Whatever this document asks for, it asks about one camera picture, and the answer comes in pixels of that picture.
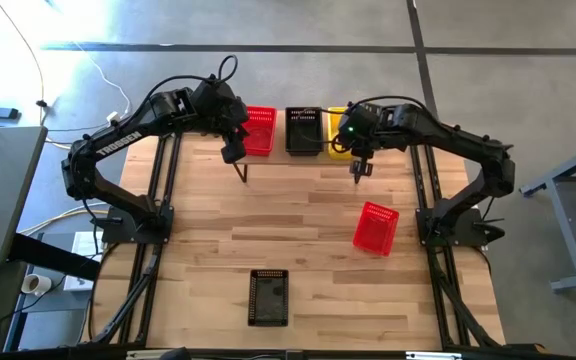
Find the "gray floor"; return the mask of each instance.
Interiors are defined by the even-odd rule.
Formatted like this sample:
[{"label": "gray floor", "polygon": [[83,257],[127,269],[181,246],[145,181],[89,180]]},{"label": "gray floor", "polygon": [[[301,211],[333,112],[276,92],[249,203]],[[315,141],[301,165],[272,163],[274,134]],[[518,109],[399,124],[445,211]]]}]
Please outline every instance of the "gray floor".
[{"label": "gray floor", "polygon": [[[40,0],[1,2],[37,42],[413,45],[405,0],[52,1],[65,15]],[[427,46],[576,47],[576,0],[417,0],[417,6]],[[5,21],[0,13],[0,38],[7,39],[0,47],[0,105],[18,106],[23,112],[19,124],[35,124],[38,77]],[[414,54],[237,55],[240,67],[231,84],[249,104],[332,106],[385,93],[422,97]],[[216,71],[224,54],[91,56],[138,102],[163,77]],[[123,109],[121,96],[101,81],[83,54],[42,51],[39,58],[46,100],[55,104],[49,128],[100,124],[110,111]],[[515,144],[518,186],[576,152],[576,56],[432,55],[428,63],[441,119]],[[80,134],[51,135],[67,141]],[[20,228],[78,205],[63,191],[58,160],[64,156],[63,150],[45,146]],[[118,180],[124,157],[105,160],[102,173]],[[476,170],[468,166],[469,175]],[[545,194],[523,199],[516,193],[496,201],[491,213],[506,218],[507,235],[491,245],[489,255],[507,341],[539,342],[553,352],[576,355],[576,290],[554,295],[549,287],[549,281],[573,274],[549,199]],[[87,221],[67,220],[49,231],[86,230]],[[45,328],[33,330],[33,322],[49,322],[45,316],[29,320],[22,346],[72,341],[72,335],[64,335],[46,342]],[[78,329],[81,317],[60,316],[59,324],[70,322]]]}]

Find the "wooden tabletop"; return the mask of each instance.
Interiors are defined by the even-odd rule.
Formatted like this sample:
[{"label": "wooden tabletop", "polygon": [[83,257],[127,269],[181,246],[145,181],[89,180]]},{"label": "wooden tabletop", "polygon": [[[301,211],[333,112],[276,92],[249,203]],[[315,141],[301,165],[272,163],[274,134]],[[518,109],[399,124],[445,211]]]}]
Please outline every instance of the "wooden tabletop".
[{"label": "wooden tabletop", "polygon": [[[328,140],[328,114],[322,114],[322,134],[323,140]],[[286,116],[285,112],[277,111],[277,121],[275,124],[275,137],[273,139],[272,151],[268,156],[246,156],[238,161],[239,164],[273,164],[273,165],[350,165],[349,160],[333,160],[328,155],[328,145],[322,146],[322,152],[317,156],[291,156],[286,152]]]},{"label": "wooden tabletop", "polygon": [[[243,184],[223,163],[221,141],[186,136],[182,144],[172,198],[175,222],[159,272],[149,347],[440,348],[428,264],[414,224],[417,198],[408,153],[379,152],[373,176],[359,185],[345,164],[254,166]],[[129,148],[123,187],[146,193],[155,148],[155,138]],[[444,196],[452,196],[467,183],[464,162],[442,151],[436,159]],[[352,246],[365,201],[400,213],[389,257]],[[503,343],[486,263],[472,249],[454,251],[464,301]],[[104,265],[95,297],[96,332],[126,296],[134,252],[134,245],[121,245]],[[260,268],[290,271],[287,327],[247,325],[249,274]],[[133,328],[141,301],[137,309]],[[457,338],[452,307],[446,311]]]}]

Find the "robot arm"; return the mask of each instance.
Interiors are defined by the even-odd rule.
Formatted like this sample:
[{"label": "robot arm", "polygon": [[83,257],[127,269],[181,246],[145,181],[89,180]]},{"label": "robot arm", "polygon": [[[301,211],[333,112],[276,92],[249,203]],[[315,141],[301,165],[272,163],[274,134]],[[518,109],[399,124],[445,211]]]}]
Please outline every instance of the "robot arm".
[{"label": "robot arm", "polygon": [[351,106],[342,116],[337,141],[361,158],[351,167],[356,180],[362,175],[370,176],[372,165],[367,160],[374,151],[392,148],[405,151],[409,145],[431,145],[481,164],[475,181],[453,198],[438,201],[432,216],[428,216],[429,227],[443,232],[444,238],[454,232],[464,212],[489,196],[503,197],[514,189],[515,164],[507,152],[510,145],[487,135],[468,133],[459,126],[442,124],[416,105],[388,106],[375,112]]},{"label": "robot arm", "polygon": [[246,155],[242,139],[247,133],[241,124],[247,120],[241,98],[214,76],[195,91],[183,88],[156,93],[130,118],[73,143],[61,164],[66,191],[76,200],[98,198],[125,210],[136,224],[156,220],[154,199],[107,181],[96,163],[147,136],[196,132],[221,136],[226,143],[221,150],[224,162],[231,164]]}]

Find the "red plastic basket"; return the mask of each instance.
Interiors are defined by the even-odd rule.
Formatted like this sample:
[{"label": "red plastic basket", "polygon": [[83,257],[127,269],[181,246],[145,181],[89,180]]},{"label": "red plastic basket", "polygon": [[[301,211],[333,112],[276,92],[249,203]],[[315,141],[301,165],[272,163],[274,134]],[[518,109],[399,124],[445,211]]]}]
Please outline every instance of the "red plastic basket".
[{"label": "red plastic basket", "polygon": [[397,220],[399,213],[395,210],[366,202],[355,231],[353,245],[378,255],[390,255]]},{"label": "red plastic basket", "polygon": [[246,155],[268,156],[275,139],[277,109],[262,106],[248,106],[249,119],[243,123],[249,136],[244,138]]}]

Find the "yellow basket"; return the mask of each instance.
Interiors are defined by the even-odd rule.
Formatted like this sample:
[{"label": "yellow basket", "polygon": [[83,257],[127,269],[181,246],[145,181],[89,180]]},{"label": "yellow basket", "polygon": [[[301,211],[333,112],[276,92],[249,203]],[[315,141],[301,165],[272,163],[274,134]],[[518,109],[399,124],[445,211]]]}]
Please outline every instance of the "yellow basket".
[{"label": "yellow basket", "polygon": [[[328,108],[328,111],[335,111],[335,112],[342,112],[345,111],[345,107],[331,107]],[[328,141],[332,141],[332,138],[337,136],[339,131],[337,128],[339,127],[339,121],[341,121],[341,115],[339,114],[328,114]],[[333,160],[352,160],[352,155],[350,151],[345,153],[338,153],[332,148],[332,144],[328,144],[328,155]]]}]

